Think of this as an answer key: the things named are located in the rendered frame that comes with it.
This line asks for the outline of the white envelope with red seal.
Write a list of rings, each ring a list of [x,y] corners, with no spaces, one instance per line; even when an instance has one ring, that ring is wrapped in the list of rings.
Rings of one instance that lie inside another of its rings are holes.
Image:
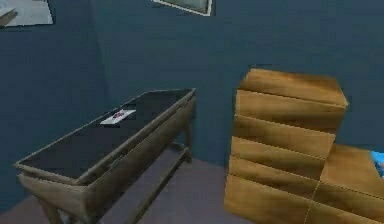
[[[118,124],[123,119],[127,118],[131,114],[135,113],[135,110],[125,110],[121,109],[120,111],[114,113],[110,117],[104,119],[100,122],[101,125],[115,125]]]

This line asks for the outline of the brown display case table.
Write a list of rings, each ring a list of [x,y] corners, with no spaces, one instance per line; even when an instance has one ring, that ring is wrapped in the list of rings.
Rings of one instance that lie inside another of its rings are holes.
[[[175,139],[190,133],[195,107],[194,88],[145,92],[15,162],[18,179],[50,224],[96,224],[165,149],[191,160]],[[100,124],[121,109],[135,113]]]

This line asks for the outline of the tall wooden chest of drawers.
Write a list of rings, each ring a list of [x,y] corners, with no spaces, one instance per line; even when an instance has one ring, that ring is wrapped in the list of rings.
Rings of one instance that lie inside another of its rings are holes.
[[[306,224],[348,102],[329,76],[252,68],[235,93],[224,208]]]

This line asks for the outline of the low wooden chest of drawers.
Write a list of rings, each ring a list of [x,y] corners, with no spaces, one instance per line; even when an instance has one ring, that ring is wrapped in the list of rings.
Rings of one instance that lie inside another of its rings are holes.
[[[305,224],[384,224],[384,179],[368,150],[333,145]]]

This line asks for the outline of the light blue object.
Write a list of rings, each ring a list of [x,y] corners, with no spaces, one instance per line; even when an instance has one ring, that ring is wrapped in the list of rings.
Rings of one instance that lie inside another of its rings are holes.
[[[384,179],[384,153],[372,151],[371,157],[379,176]]]

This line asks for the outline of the white framed wall picture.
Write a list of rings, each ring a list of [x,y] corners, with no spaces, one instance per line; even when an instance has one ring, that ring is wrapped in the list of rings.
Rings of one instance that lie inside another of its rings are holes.
[[[213,0],[152,0],[166,6],[195,13],[202,16],[209,16],[212,10]]]

